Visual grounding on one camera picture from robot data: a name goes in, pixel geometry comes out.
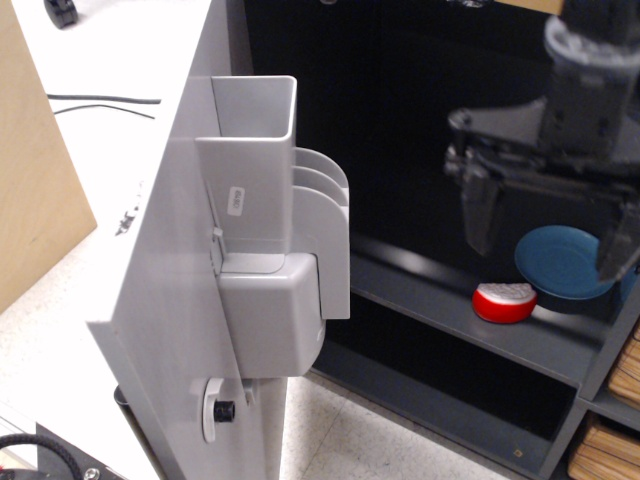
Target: gray plastic holder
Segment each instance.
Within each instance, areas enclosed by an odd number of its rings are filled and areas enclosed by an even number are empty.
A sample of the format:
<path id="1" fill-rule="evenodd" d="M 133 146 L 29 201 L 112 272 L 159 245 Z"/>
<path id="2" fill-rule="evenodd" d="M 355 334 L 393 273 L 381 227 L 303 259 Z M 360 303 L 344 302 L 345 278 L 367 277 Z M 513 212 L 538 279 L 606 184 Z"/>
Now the gray plastic holder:
<path id="1" fill-rule="evenodd" d="M 549 17 L 545 47 L 560 65 L 582 67 L 585 74 L 633 79 L 640 70 L 640 48 L 595 42 L 569 30 L 558 17 Z"/>
<path id="2" fill-rule="evenodd" d="M 196 146 L 240 374 L 302 375 L 325 320 L 350 315 L 349 184 L 333 160 L 295 146 L 294 78 L 214 77 L 212 87 L 220 136 Z"/>

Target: wooden panel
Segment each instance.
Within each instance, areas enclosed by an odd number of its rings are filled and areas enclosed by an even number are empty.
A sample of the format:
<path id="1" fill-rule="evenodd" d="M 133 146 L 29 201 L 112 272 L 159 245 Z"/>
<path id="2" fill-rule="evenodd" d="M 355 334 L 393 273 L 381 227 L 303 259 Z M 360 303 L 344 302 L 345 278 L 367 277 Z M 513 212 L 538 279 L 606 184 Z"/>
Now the wooden panel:
<path id="1" fill-rule="evenodd" d="M 529 8 L 539 12 L 559 15 L 562 10 L 563 0 L 497 0 L 499 3 L 515 5 L 516 7 Z"/>
<path id="2" fill-rule="evenodd" d="M 588 445 L 581 445 L 573 456 L 569 466 L 570 476 L 572 466 L 581 467 L 580 478 L 588 480 L 640 480 L 640 470 L 636 465 Z"/>
<path id="3" fill-rule="evenodd" d="M 10 0 L 0 0 L 0 72 L 2 312 L 96 223 Z"/>
<path id="4" fill-rule="evenodd" d="M 636 327 L 633 329 L 633 338 L 640 340 L 640 322 L 638 322 Z"/>
<path id="5" fill-rule="evenodd" d="M 625 371 L 613 369 L 609 377 L 609 390 L 619 400 L 640 410 L 640 383 Z"/>
<path id="6" fill-rule="evenodd" d="M 618 368 L 625 371 L 638 381 L 638 390 L 640 393 L 640 342 L 631 337 L 625 345 L 620 359 L 618 360 Z"/>
<path id="7" fill-rule="evenodd" d="M 588 429 L 583 443 L 597 451 L 607 453 L 635 465 L 636 469 L 640 466 L 640 442 L 635 438 L 601 425 L 597 420 Z M 588 449 L 586 451 L 589 454 L 593 453 Z"/>

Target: white label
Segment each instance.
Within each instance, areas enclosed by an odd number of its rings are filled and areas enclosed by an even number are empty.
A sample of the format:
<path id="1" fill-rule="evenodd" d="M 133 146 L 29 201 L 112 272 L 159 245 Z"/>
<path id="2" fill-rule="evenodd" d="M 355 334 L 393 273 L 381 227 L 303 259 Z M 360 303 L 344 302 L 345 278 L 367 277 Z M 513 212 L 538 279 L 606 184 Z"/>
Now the white label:
<path id="1" fill-rule="evenodd" d="M 229 190 L 229 203 L 227 204 L 227 213 L 234 217 L 242 215 L 244 208 L 244 188 L 231 187 Z"/>

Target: black screw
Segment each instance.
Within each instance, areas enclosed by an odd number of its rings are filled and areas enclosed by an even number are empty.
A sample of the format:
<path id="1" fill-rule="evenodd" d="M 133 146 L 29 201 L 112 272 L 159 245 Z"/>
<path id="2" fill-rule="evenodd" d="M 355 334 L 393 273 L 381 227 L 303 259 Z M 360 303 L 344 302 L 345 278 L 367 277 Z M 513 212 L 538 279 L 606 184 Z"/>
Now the black screw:
<path id="1" fill-rule="evenodd" d="M 598 136 L 606 137 L 609 134 L 609 119 L 601 118 L 598 121 Z"/>
<path id="2" fill-rule="evenodd" d="M 456 112 L 456 115 L 457 115 L 456 121 L 459 124 L 464 125 L 465 127 L 469 127 L 473 123 L 473 119 L 471 118 L 471 113 L 466 108 L 461 108 L 460 110 L 458 110 Z"/>
<path id="3" fill-rule="evenodd" d="M 230 423 L 236 418 L 235 402 L 220 402 L 213 404 L 213 421 L 216 423 Z"/>
<path id="4" fill-rule="evenodd" d="M 564 127 L 564 111 L 556 110 L 553 114 L 553 125 L 556 127 L 556 130 L 562 130 Z"/>

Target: gray shelf board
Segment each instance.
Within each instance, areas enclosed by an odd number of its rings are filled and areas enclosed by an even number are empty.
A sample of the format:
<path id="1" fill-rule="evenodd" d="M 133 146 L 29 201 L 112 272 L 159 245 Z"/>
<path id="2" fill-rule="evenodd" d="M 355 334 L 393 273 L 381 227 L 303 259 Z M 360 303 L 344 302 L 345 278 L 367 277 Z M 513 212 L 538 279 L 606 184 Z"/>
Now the gray shelf board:
<path id="1" fill-rule="evenodd" d="M 540 478 L 548 440 L 328 340 L 314 371 L 518 473 Z"/>
<path id="2" fill-rule="evenodd" d="M 371 301 L 578 388 L 601 345 L 535 316 L 511 325 L 481 320 L 470 296 L 352 253 L 351 289 Z"/>
<path id="3" fill-rule="evenodd" d="M 558 467 L 553 472 L 553 475 L 551 475 L 551 480 L 571 480 L 571 477 L 569 476 L 569 473 L 567 471 L 568 468 L 569 467 L 566 462 L 560 462 L 558 464 Z"/>
<path id="4" fill-rule="evenodd" d="M 640 411 L 618 400 L 606 389 L 598 392 L 596 398 L 590 402 L 579 398 L 592 412 L 607 417 L 615 422 L 640 431 Z"/>
<path id="5" fill-rule="evenodd" d="M 620 306 L 616 314 L 615 323 L 609 330 L 606 342 L 600 354 L 591 366 L 589 377 L 580 389 L 580 397 L 593 400 L 602 390 L 607 376 L 611 371 L 620 351 L 638 322 L 638 312 L 640 312 L 640 282 L 635 282 L 626 301 Z"/>

